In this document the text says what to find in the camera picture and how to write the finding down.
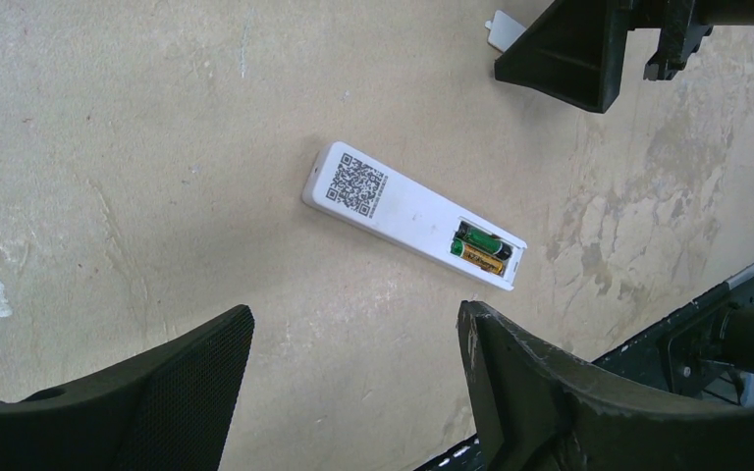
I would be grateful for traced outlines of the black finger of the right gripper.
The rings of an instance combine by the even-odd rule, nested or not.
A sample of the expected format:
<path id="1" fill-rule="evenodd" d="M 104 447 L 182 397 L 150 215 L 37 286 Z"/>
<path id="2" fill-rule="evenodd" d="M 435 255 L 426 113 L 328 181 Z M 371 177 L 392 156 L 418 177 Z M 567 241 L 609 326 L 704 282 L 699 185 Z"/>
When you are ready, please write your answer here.
<path id="1" fill-rule="evenodd" d="M 497 81 L 604 114 L 619 96 L 630 1 L 558 0 L 494 63 Z"/>

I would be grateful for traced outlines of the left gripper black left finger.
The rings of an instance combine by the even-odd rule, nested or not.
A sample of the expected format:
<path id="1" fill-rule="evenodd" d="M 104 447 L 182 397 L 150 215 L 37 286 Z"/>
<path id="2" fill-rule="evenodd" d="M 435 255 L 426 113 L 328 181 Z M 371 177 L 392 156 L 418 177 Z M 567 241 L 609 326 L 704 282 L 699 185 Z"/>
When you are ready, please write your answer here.
<path id="1" fill-rule="evenodd" d="M 238 305 L 141 354 L 0 401 L 0 470 L 216 470 L 254 330 Z"/>

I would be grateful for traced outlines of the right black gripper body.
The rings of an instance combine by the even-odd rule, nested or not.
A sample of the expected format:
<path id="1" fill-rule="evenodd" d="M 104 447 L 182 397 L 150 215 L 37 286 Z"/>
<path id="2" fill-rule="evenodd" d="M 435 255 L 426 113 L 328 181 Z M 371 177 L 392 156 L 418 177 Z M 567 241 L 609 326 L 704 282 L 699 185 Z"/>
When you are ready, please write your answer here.
<path id="1" fill-rule="evenodd" d="M 660 32 L 644 78 L 670 80 L 683 71 L 715 26 L 754 26 L 754 0 L 633 1 L 630 29 Z"/>

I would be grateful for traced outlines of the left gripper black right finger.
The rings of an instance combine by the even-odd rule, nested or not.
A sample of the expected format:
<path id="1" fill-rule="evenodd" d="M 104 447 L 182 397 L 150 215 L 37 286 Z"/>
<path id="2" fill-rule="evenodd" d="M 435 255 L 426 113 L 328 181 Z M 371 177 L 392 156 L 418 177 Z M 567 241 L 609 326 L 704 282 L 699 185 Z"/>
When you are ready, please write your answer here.
<path id="1" fill-rule="evenodd" d="M 460 305 L 458 343 L 490 470 L 754 470 L 754 407 L 630 381 L 481 301 Z"/>

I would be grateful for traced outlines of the white remote battery cover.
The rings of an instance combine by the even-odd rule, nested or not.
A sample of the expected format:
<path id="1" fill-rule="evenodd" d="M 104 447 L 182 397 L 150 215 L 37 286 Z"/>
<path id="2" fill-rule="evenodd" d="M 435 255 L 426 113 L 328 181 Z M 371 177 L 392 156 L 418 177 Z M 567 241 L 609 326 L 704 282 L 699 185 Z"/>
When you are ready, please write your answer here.
<path id="1" fill-rule="evenodd" d="M 502 10 L 497 10 L 485 27 L 488 29 L 488 44 L 501 53 L 505 53 L 527 30 Z"/>

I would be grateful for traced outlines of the gold AAA battery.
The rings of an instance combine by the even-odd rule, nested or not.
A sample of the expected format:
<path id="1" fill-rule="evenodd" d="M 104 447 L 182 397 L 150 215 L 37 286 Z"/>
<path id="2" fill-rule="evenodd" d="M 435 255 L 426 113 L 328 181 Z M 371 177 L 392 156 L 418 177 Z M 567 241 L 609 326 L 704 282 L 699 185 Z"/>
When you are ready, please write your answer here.
<path id="1" fill-rule="evenodd" d="M 503 261 L 461 239 L 453 239 L 450 252 L 454 256 L 475 265 L 485 272 L 501 277 L 504 275 L 506 264 Z"/>

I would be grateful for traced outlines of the green AAA battery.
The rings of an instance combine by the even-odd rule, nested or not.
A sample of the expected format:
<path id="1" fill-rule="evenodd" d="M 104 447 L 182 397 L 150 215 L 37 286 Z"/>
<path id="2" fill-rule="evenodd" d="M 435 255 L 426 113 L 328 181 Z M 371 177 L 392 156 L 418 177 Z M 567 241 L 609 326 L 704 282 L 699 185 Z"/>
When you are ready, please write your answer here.
<path id="1" fill-rule="evenodd" d="M 507 261 L 512 257 L 512 247 L 510 245 L 478 228 L 470 226 L 467 222 L 460 223 L 456 231 L 456 238 L 501 261 Z"/>

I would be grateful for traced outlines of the white remote control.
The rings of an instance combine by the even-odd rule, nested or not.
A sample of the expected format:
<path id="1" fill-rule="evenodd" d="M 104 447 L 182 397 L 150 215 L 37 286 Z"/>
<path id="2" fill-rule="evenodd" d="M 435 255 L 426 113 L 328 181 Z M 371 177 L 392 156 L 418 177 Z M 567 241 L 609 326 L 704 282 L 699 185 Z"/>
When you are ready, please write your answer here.
<path id="1" fill-rule="evenodd" d="M 519 237 L 342 141 L 318 152 L 302 200 L 390 243 L 507 291 L 513 289 L 527 248 Z M 450 252 L 461 222 L 512 247 L 512 257 L 503 261 L 502 277 Z"/>

